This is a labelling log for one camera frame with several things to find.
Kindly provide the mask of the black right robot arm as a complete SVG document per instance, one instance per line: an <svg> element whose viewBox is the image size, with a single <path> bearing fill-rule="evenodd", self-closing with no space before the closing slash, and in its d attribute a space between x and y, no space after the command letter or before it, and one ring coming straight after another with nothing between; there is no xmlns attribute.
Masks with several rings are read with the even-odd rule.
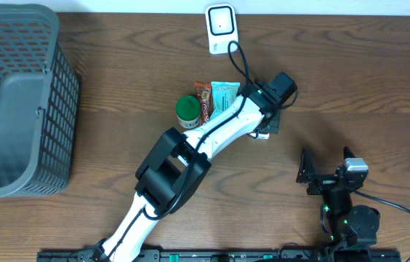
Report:
<svg viewBox="0 0 410 262"><path fill-rule="evenodd" d="M351 194L363 186L369 173L365 161L348 148L344 160L332 174L319 174L307 149L301 153L296 182L307 185L308 195L320 195L322 229L332 244L323 249L325 261L371 261L369 248L377 243L379 211L353 205Z"/></svg>

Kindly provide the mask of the red chocolate bar wrapper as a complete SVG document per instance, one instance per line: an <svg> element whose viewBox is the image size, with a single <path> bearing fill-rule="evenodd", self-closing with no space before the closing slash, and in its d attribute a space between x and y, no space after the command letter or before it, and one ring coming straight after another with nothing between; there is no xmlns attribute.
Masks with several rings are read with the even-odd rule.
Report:
<svg viewBox="0 0 410 262"><path fill-rule="evenodd" d="M211 113L212 85L210 83L195 82L194 87L196 88L196 96L201 109L200 124L205 124L209 121Z"/></svg>

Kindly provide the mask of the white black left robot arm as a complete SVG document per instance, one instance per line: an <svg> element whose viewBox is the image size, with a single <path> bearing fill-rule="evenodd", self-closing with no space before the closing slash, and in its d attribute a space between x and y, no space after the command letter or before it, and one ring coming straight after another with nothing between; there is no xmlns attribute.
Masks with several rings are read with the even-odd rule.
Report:
<svg viewBox="0 0 410 262"><path fill-rule="evenodd" d="M200 127L184 133L172 127L163 133L135 173L132 206L102 243L100 260L133 261L155 225L195 193L211 160L243 135L266 133L284 103L296 96L295 81L280 72L268 83L247 84L227 110Z"/></svg>

